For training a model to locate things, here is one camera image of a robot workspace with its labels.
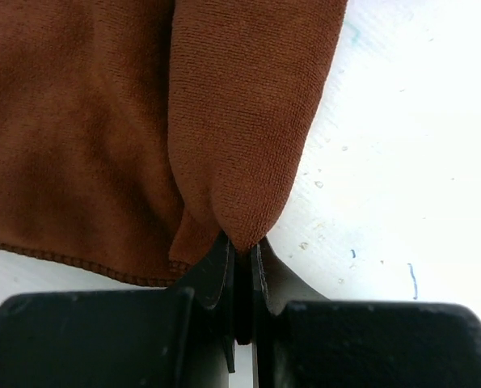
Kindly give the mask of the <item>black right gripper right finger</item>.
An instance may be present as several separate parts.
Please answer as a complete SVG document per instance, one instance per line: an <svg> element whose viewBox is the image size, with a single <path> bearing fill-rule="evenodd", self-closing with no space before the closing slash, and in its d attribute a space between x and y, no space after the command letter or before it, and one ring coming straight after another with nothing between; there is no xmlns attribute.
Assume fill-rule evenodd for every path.
<svg viewBox="0 0 481 388"><path fill-rule="evenodd" d="M285 307L292 301L328 299L279 259L267 238L251 250L251 279L254 386L297 387Z"/></svg>

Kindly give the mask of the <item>brown towel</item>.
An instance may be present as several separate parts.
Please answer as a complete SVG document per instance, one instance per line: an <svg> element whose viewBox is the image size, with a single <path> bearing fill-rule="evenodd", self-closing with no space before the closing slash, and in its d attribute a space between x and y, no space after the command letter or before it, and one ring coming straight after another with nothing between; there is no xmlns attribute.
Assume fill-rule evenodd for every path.
<svg viewBox="0 0 481 388"><path fill-rule="evenodd" d="M0 1L0 250L135 285L280 217L344 1Z"/></svg>

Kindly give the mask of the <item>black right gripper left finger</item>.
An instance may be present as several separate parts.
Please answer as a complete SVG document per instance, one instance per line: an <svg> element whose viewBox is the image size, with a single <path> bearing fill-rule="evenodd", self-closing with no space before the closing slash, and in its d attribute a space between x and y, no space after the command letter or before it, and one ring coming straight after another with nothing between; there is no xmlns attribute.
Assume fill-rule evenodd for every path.
<svg viewBox="0 0 481 388"><path fill-rule="evenodd" d="M220 233L212 248L167 291L178 309L177 374L234 372L234 248Z"/></svg>

